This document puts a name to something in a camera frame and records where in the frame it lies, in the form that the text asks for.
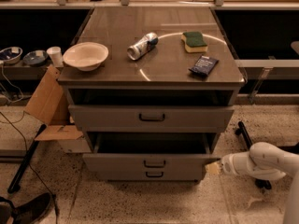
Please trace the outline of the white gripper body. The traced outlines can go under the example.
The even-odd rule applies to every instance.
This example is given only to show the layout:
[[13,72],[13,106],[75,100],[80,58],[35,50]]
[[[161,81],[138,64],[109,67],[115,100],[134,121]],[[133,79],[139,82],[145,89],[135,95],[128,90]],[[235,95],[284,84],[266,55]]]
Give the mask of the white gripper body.
[[259,167],[248,151],[225,155],[221,158],[221,168],[227,175],[248,175],[261,180],[279,180],[286,175],[275,168]]

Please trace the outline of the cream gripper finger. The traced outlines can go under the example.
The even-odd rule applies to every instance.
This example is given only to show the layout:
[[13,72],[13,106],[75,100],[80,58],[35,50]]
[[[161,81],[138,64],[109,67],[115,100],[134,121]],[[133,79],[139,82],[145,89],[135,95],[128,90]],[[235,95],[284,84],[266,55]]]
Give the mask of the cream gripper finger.
[[219,175],[222,171],[221,163],[219,161],[214,161],[205,166],[206,172],[213,175]]

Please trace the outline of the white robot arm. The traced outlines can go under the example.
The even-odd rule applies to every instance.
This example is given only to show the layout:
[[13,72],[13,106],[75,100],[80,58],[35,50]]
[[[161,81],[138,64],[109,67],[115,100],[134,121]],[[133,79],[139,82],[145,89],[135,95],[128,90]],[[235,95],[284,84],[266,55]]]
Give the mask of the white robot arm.
[[292,184],[283,218],[283,224],[299,224],[299,155],[258,142],[249,151],[231,153],[205,165],[213,175],[248,175],[261,180],[279,180],[285,175]]

